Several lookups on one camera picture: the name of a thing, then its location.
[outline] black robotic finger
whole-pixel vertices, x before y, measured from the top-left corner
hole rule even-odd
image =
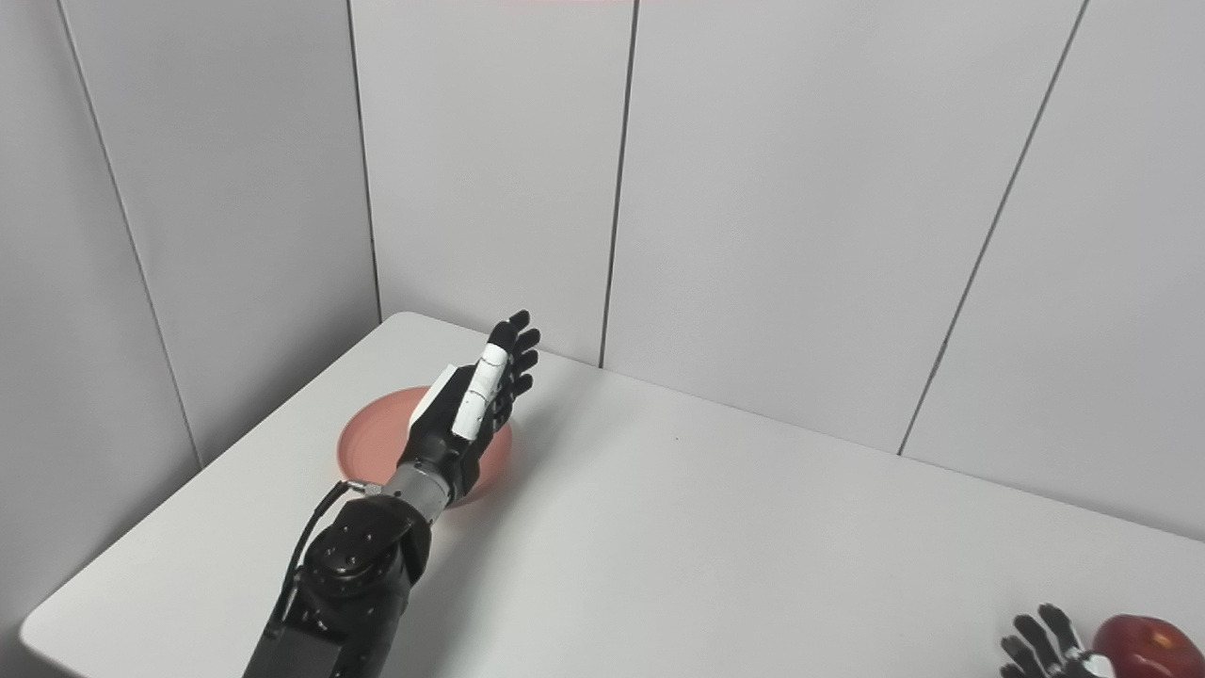
[[[512,353],[518,336],[518,329],[504,319],[502,322],[495,324],[494,330],[489,332],[489,343],[505,350],[506,353]]]
[[[522,375],[531,370],[537,362],[540,362],[540,354],[535,352],[528,352],[519,355],[519,358],[515,359],[515,375]]]
[[[1007,654],[1012,661],[1021,667],[1027,677],[1046,677],[1046,672],[1038,665],[1038,660],[1034,658],[1033,650],[1030,650],[1029,645],[1027,645],[1021,638],[1009,636],[1007,638],[1000,641],[1000,647],[1004,648],[1005,654]]]
[[[1083,648],[1080,645],[1080,637],[1076,636],[1075,629],[1071,626],[1071,620],[1066,617],[1065,612],[1046,603],[1038,608],[1038,614],[1054,633],[1054,639],[1058,641],[1058,648],[1063,656],[1072,658],[1082,652]]]
[[[523,377],[521,377],[518,382],[515,383],[515,397],[518,399],[523,394],[530,391],[531,384],[533,382],[530,375],[524,375]]]
[[[506,403],[505,406],[502,406],[502,409],[498,411],[498,414],[494,415],[494,431],[495,432],[499,429],[501,429],[502,426],[505,426],[506,423],[511,419],[511,412],[513,409],[515,409],[515,405],[513,403]]]
[[[523,354],[530,352],[540,343],[540,330],[531,328],[519,334],[519,337],[515,341],[515,353]]]
[[[506,322],[511,323],[516,330],[522,330],[531,322],[531,313],[528,312],[527,308],[522,308],[517,313],[512,314]]]
[[[1017,627],[1017,631],[1021,632],[1025,642],[1034,648],[1034,652],[1038,654],[1038,661],[1048,673],[1058,668],[1062,664],[1058,653],[1054,652],[1054,645],[1051,644],[1046,630],[1042,629],[1042,625],[1036,619],[1028,614],[1021,614],[1012,620],[1012,625]]]

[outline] white table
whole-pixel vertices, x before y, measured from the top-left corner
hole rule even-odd
[[[240,677],[343,424],[483,338],[389,318],[23,641],[88,678]],[[388,677],[994,676],[1009,620],[1045,601],[1205,641],[1205,544],[569,360],[535,376],[506,482],[436,524]]]

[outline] red apple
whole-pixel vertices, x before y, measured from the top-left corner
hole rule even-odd
[[[1205,656],[1183,631],[1153,617],[1118,614],[1097,631],[1092,648],[1113,662],[1117,678],[1205,678]]]

